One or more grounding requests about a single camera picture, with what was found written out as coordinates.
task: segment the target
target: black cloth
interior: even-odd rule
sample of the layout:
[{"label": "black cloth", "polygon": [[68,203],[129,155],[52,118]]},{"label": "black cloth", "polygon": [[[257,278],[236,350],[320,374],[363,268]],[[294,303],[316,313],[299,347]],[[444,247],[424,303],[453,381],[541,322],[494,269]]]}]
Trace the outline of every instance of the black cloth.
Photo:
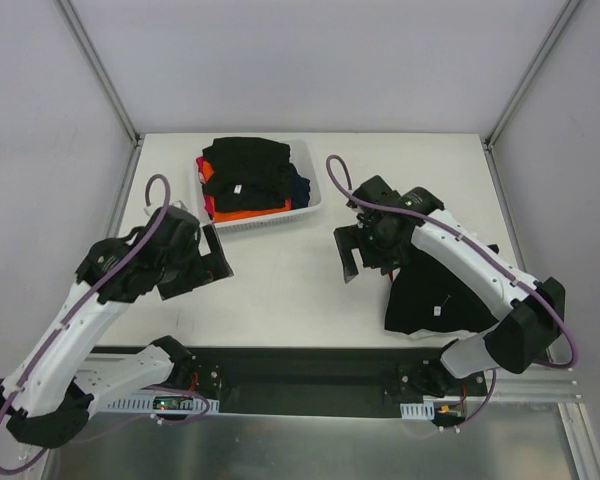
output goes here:
[{"label": "black cloth", "polygon": [[[441,307],[439,315],[434,314],[435,307]],[[480,298],[444,265],[415,248],[409,252],[409,264],[391,285],[385,330],[477,333],[495,323]]]},{"label": "black cloth", "polygon": [[309,206],[309,199],[311,198],[311,182],[309,179],[301,177],[296,170],[295,165],[291,165],[293,168],[293,180],[291,183],[291,210],[297,208],[307,208]]},{"label": "black cloth", "polygon": [[292,197],[291,148],[257,137],[216,138],[202,151],[213,167],[203,185],[218,212],[282,208]]}]

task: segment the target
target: white table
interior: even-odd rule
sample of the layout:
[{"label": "white table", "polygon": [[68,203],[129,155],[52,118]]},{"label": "white table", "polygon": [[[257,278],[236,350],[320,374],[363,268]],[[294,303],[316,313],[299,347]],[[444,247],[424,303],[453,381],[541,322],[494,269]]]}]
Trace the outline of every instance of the white table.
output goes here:
[{"label": "white table", "polygon": [[[172,199],[188,204],[187,164],[214,138],[233,134],[152,134],[142,153],[120,232],[144,225],[144,188],[154,173],[167,176]],[[172,335],[188,346],[425,347],[449,336],[417,340],[384,330],[387,277],[361,269],[345,285],[333,238],[336,227],[355,222],[345,199],[324,168],[329,154],[341,155],[354,188],[375,174],[404,193],[420,185],[440,198],[469,231],[497,243],[514,263],[513,249],[477,135],[447,134],[259,134],[302,138],[324,173],[322,211],[311,218],[244,232],[220,232],[235,276],[160,301],[156,291],[141,297],[113,324],[99,345],[145,345]],[[162,187],[152,192],[162,197]]]}]

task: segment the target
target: white wall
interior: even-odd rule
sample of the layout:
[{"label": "white wall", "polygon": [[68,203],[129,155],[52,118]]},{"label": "white wall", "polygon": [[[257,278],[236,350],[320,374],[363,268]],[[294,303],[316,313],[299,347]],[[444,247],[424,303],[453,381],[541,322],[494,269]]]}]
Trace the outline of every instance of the white wall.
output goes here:
[{"label": "white wall", "polygon": [[486,135],[565,0],[75,0],[137,128]]},{"label": "white wall", "polygon": [[566,286],[600,440],[600,0],[586,2],[567,30],[496,161],[523,256]]},{"label": "white wall", "polygon": [[54,2],[0,2],[0,377],[33,348],[101,238],[129,152]]}]

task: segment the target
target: white basket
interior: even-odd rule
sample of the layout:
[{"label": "white basket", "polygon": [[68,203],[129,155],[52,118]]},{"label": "white basket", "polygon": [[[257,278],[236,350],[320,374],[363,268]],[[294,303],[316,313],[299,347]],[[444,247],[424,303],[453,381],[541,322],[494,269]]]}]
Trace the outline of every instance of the white basket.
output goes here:
[{"label": "white basket", "polygon": [[[270,215],[262,215],[259,217],[245,218],[242,220],[232,220],[230,222],[216,223],[216,229],[225,231],[246,230],[253,227],[261,227],[264,225],[286,223],[301,218],[307,217],[320,208],[322,208],[322,175],[318,167],[314,155],[304,140],[294,139],[285,140],[281,143],[286,143],[291,147],[291,163],[296,166],[301,177],[308,179],[311,183],[309,206],[299,208],[297,210],[289,210],[288,212],[272,213]],[[189,207],[190,212],[198,217],[202,223],[206,223],[209,218],[207,211],[204,209],[204,196],[202,194],[202,184],[198,178],[198,167],[196,158],[202,155],[202,152],[191,156],[191,161],[187,168],[189,175]]]}]

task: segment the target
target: stack of clothes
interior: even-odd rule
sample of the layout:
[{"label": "stack of clothes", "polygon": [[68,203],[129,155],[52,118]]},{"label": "stack of clothes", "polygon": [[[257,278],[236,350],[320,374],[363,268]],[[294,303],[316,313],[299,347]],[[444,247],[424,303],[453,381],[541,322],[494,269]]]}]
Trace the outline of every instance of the stack of clothes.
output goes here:
[{"label": "stack of clothes", "polygon": [[216,138],[196,160],[205,210],[215,222],[287,212],[309,205],[309,180],[291,163],[286,143]]}]

